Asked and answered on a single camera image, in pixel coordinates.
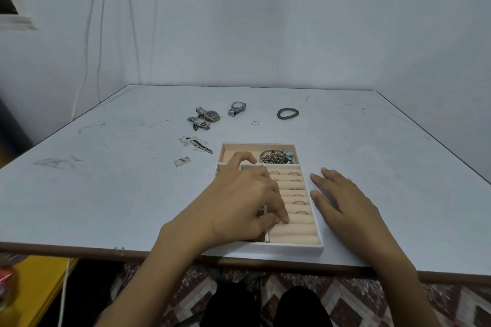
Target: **watch face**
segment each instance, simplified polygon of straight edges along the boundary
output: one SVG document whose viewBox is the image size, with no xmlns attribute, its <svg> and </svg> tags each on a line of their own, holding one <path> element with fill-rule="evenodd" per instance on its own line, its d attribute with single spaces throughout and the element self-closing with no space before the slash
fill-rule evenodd
<svg viewBox="0 0 491 327">
<path fill-rule="evenodd" d="M 207 111 L 205 115 L 208 118 L 216 118 L 218 116 L 218 113 L 216 111 L 210 110 L 210 111 Z"/>
</svg>

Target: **watch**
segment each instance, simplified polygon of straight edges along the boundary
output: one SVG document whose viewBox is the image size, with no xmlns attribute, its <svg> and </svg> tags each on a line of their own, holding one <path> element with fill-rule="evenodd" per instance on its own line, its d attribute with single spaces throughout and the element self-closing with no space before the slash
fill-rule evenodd
<svg viewBox="0 0 491 327">
<path fill-rule="evenodd" d="M 214 110 L 208 110 L 206 111 L 204 108 L 197 107 L 196 112 L 199 114 L 200 118 L 205 118 L 209 122 L 216 122 L 220 120 L 220 115 Z"/>
<path fill-rule="evenodd" d="M 236 116 L 238 113 L 244 111 L 246 108 L 245 102 L 235 101 L 232 106 L 230 106 L 230 110 L 228 114 L 230 116 Z"/>
<path fill-rule="evenodd" d="M 198 128 L 203 128 L 204 130 L 210 129 L 210 125 L 205 119 L 196 118 L 195 116 L 190 116 L 189 118 L 187 118 L 187 121 L 190 121 L 193 124 L 193 128 L 195 131 L 197 131 Z"/>
</svg>

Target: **cable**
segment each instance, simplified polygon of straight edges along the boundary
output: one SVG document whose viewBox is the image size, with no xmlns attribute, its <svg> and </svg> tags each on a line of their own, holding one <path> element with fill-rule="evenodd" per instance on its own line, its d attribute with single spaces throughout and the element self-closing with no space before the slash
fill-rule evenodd
<svg viewBox="0 0 491 327">
<path fill-rule="evenodd" d="M 133 43 L 135 45 L 135 56 L 137 60 L 138 83 L 141 84 L 140 54 L 138 53 L 137 31 L 135 28 L 135 17 L 133 16 L 133 4 L 131 0 L 128 0 L 128 5 L 130 7 L 131 27 L 133 30 Z"/>
<path fill-rule="evenodd" d="M 97 97 L 99 98 L 99 103 L 101 103 L 101 88 L 99 85 L 99 75 L 101 74 L 101 61 L 102 61 L 102 25 L 104 23 L 104 5 L 106 0 L 102 0 L 102 10 L 101 10 L 101 28 L 99 31 L 99 63 L 97 64 Z"/>
<path fill-rule="evenodd" d="M 95 0 L 91 0 L 89 15 L 87 19 L 87 25 L 85 26 L 85 36 L 84 36 L 84 48 L 83 48 L 83 57 L 85 59 L 85 75 L 83 76 L 83 80 L 80 83 L 80 87 L 75 95 L 75 100 L 73 101 L 72 113 L 70 115 L 70 121 L 75 119 L 75 110 L 77 109 L 77 102 L 79 101 L 80 93 L 82 92 L 83 85 L 87 81 L 88 75 L 88 66 L 89 66 L 89 58 L 88 58 L 88 50 L 89 50 L 89 32 L 90 32 L 90 21 L 92 20 L 92 14 L 94 12 L 94 2 Z"/>
<path fill-rule="evenodd" d="M 152 50 L 150 52 L 150 83 L 152 82 L 153 63 L 155 55 L 155 33 L 157 31 L 157 4 L 159 0 L 154 0 L 154 24 L 152 29 Z"/>
<path fill-rule="evenodd" d="M 63 324 L 63 314 L 65 312 L 65 297 L 66 297 L 66 283 L 68 281 L 68 276 L 70 273 L 70 265 L 72 264 L 72 259 L 68 259 L 66 262 L 65 279 L 63 280 L 63 288 L 61 289 L 61 303 L 60 303 L 60 315 L 58 318 L 58 327 Z"/>
</svg>

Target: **tiled floor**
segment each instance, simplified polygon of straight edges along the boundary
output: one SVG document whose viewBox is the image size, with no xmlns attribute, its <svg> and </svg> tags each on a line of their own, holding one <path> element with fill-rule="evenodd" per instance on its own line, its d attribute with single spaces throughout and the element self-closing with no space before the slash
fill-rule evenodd
<svg viewBox="0 0 491 327">
<path fill-rule="evenodd" d="M 138 268 L 127 264 L 123 285 Z M 239 281 L 247 272 L 225 270 L 224 276 Z M 265 274 L 249 289 L 261 299 L 262 313 L 273 320 L 279 299 L 293 286 L 314 291 L 335 327 L 393 326 L 390 310 L 378 281 L 298 274 Z M 425 284 L 425 291 L 443 327 L 491 327 L 491 288 Z M 176 323 L 206 308 L 217 284 L 203 269 L 190 267 L 162 318 L 162 327 Z"/>
</svg>

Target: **white jewelry box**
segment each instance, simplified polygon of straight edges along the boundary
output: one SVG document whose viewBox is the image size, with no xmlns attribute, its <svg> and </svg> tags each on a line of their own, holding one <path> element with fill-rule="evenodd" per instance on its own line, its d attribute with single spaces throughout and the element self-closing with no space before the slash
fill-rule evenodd
<svg viewBox="0 0 491 327">
<path fill-rule="evenodd" d="M 261 163 L 260 154 L 269 149 L 285 150 L 292 153 L 294 155 L 294 164 Z M 271 178 L 278 182 L 280 194 L 293 223 L 279 223 L 268 230 L 262 238 L 256 239 L 256 241 L 230 243 L 221 248 L 225 247 L 226 250 L 241 253 L 319 256 L 324 246 L 317 218 L 314 214 L 316 207 L 310 199 L 309 191 L 306 188 L 295 145 L 224 143 L 218 157 L 217 173 L 228 163 L 236 151 L 250 151 L 258 160 L 255 165 L 248 161 L 243 161 L 239 165 L 239 169 L 248 169 L 254 166 L 265 166 L 268 169 Z"/>
</svg>

